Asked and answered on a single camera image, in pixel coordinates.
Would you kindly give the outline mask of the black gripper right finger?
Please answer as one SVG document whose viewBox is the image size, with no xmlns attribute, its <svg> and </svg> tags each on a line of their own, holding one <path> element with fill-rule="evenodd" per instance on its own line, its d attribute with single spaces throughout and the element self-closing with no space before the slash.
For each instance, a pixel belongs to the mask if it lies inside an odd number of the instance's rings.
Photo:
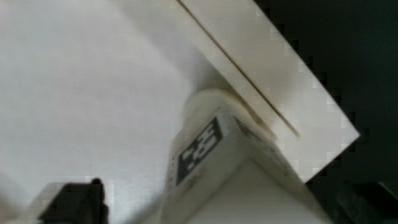
<svg viewBox="0 0 398 224">
<path fill-rule="evenodd" d="M 398 176 L 316 175 L 307 186 L 332 224 L 398 224 Z"/>
</svg>

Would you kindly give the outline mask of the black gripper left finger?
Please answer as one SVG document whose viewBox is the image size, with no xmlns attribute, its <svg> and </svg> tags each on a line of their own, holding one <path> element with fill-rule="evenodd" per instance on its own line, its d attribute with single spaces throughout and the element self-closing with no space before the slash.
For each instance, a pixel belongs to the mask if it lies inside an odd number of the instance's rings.
<svg viewBox="0 0 398 224">
<path fill-rule="evenodd" d="M 99 178 L 88 183 L 67 183 L 39 215 L 42 224 L 108 224 L 104 185 Z"/>
</svg>

